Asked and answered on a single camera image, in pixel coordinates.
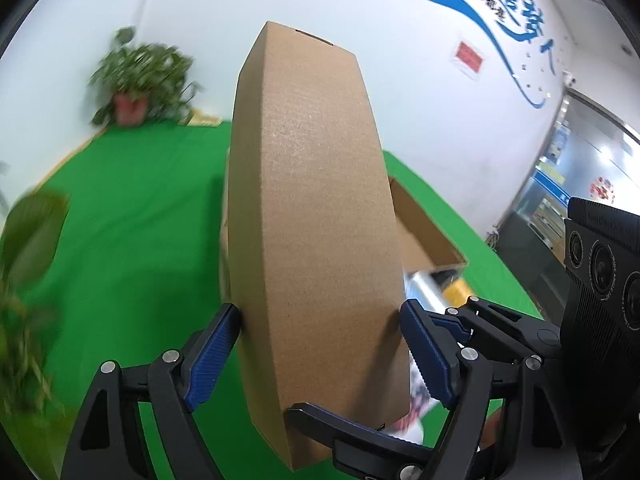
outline white wall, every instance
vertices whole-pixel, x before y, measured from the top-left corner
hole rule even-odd
[[[13,201],[94,133],[87,81],[142,0],[40,0],[0,59],[0,189]]]
[[[487,18],[484,3],[467,0]],[[545,38],[568,64],[571,44],[550,0]],[[480,234],[500,218],[527,176],[561,93],[558,76],[544,80],[551,98],[532,108],[487,36],[468,17],[426,0],[148,0],[143,41],[173,43],[195,57],[193,78],[206,87],[196,104],[231,118],[238,72],[266,20],[306,30],[358,57],[383,147],[420,174]],[[496,32],[513,60],[524,44]],[[450,59],[459,40],[485,58],[477,80]],[[540,63],[529,72],[536,95]]]
[[[636,70],[576,48],[571,65],[574,88],[640,132],[640,64]]]

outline cardboard box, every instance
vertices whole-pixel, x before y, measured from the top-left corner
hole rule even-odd
[[[391,193],[350,52],[276,23],[262,29],[236,91],[228,244],[246,402],[290,468],[330,456],[286,427],[296,402],[370,428],[408,412]]]
[[[426,272],[440,288],[446,288],[466,267],[465,257],[393,177],[389,178],[389,187],[404,272]]]

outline camera housing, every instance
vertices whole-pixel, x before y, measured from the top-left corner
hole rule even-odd
[[[638,420],[640,217],[572,198],[564,221],[571,279],[560,340],[583,444],[606,445]]]

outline red flower pot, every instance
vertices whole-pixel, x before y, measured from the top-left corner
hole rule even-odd
[[[140,126],[145,121],[148,96],[132,99],[129,94],[115,94],[113,105],[116,109],[118,126]]]

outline green surface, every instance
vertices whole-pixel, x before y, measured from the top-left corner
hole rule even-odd
[[[79,406],[101,362],[147,363],[179,348],[219,306],[218,231],[230,125],[112,128],[68,161],[46,187],[70,197],[55,260],[30,303],[60,310],[47,343],[56,395]],[[388,170],[469,259],[480,296],[535,313],[498,257],[417,176],[385,154]],[[148,404],[145,432],[160,480],[172,478]],[[445,410],[425,419],[426,443]],[[195,415],[229,480],[346,478],[330,461],[292,474],[258,435],[244,403],[235,352],[212,399]]]

